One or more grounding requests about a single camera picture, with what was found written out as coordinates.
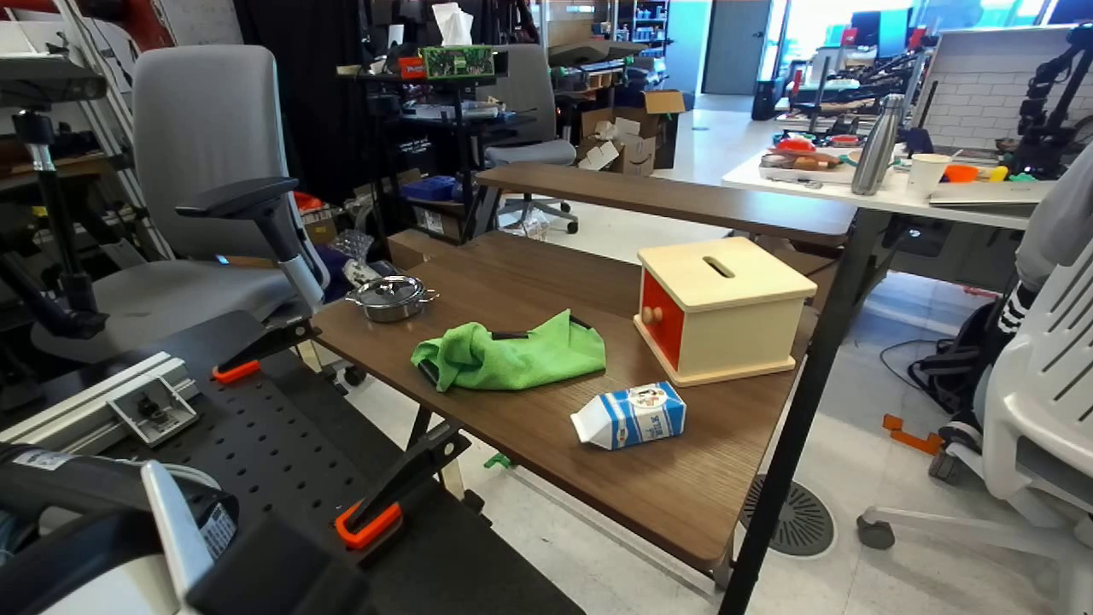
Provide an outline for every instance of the cable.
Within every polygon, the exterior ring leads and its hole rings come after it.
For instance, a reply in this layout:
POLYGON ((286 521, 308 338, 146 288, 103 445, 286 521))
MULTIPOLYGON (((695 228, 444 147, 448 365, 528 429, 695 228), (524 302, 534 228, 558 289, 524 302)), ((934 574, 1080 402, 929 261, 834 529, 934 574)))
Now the cable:
POLYGON ((910 347, 910 344, 940 344, 940 340, 942 340, 942 338, 906 338, 906 340, 886 344, 886 347, 879 353, 879 360, 882 360, 882 365, 886 365, 899 381, 906 381, 906 386, 914 386, 920 395, 934 400, 915 378, 901 377, 901 371, 887 361, 887 356, 899 353, 899 347, 910 347))

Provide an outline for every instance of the gray office chair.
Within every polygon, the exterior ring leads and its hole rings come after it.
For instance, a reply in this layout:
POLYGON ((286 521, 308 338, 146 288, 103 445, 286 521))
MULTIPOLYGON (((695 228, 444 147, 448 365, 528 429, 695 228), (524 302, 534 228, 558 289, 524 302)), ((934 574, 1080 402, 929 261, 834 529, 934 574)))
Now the gray office chair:
POLYGON ((274 54, 250 43, 146 52, 134 67, 134 106, 151 221, 186 261, 97 281, 105 329, 58 338, 38 324, 33 344, 103 361, 227 312, 266 320, 321 304, 329 270, 290 198, 274 54), (237 270, 222 257, 274 257, 281 270, 237 270))
MULTIPOLYGON (((491 136, 487 147, 487 160, 491 165, 574 165, 579 147, 558 132, 558 103, 547 67, 547 52, 539 43, 500 43, 495 52, 508 54, 508 73, 487 84, 487 97, 495 97, 507 103, 508 113, 516 113, 516 127, 507 127, 507 132, 491 136)), ((558 209, 547 200, 536 200, 534 195, 521 198, 521 221, 536 209, 558 217, 567 217, 567 233, 579 233, 579 215, 567 200, 558 209)))

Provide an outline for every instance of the mesh chair back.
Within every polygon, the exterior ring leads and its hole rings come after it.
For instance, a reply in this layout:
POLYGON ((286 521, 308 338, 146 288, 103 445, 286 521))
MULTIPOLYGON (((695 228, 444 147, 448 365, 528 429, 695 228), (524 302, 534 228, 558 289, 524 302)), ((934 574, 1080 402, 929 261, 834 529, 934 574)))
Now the mesh chair back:
POLYGON ((547 52, 539 43, 495 43, 495 52, 508 52, 508 73, 482 91, 501 98, 507 108, 516 113, 521 141, 558 141, 547 52))
POLYGON ((134 106, 138 177, 167 241, 197 261, 274 257, 253 221, 175 215, 220 184, 286 177, 274 54, 250 43, 144 52, 134 106))

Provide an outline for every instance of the milk carton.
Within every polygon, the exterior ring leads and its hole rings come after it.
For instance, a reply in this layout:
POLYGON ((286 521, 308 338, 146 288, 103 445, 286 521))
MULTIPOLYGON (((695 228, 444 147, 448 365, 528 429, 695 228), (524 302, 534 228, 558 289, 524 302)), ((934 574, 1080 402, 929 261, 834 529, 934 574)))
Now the milk carton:
POLYGON ((645 381, 603 392, 571 414, 571 420, 581 445, 614 452, 682 435, 686 402, 670 381, 645 381))

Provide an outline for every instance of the office chair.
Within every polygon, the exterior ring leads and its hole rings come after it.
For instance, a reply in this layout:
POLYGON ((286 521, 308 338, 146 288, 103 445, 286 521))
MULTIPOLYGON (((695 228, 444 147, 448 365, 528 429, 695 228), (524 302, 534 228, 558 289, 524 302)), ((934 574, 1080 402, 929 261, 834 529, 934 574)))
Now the office chair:
POLYGON ((983 377, 983 452, 951 445, 993 500, 1033 526, 869 508, 857 536, 891 548, 891 526, 993 542, 1059 562, 1056 612, 1093 612, 1093 241, 1056 266, 1022 332, 983 377))
POLYGON ((242 43, 240 16, 232 0, 153 0, 164 31, 175 46, 186 43, 242 43))
MULTIPOLYGON (((487 84, 487 97, 495 97, 507 103, 508 113, 516 113, 516 127, 507 127, 507 132, 489 136, 487 160, 491 165, 574 165, 579 147, 558 132, 558 103, 547 67, 547 52, 539 43, 500 43, 495 52, 508 54, 508 73, 487 84)), ((528 215, 547 213, 558 217, 567 217, 567 233, 579 233, 579 215, 567 200, 551 209, 547 200, 536 200, 534 195, 524 195, 521 200, 521 221, 528 215)))
POLYGON ((250 43, 146 52, 134 67, 134 108, 151 217, 186 261, 97 281, 105 329, 62 338, 38 324, 33 344, 103 361, 227 312, 269 320, 321 304, 329 270, 290 198, 274 54, 250 43), (281 270, 240 270, 227 257, 274 257, 281 270))

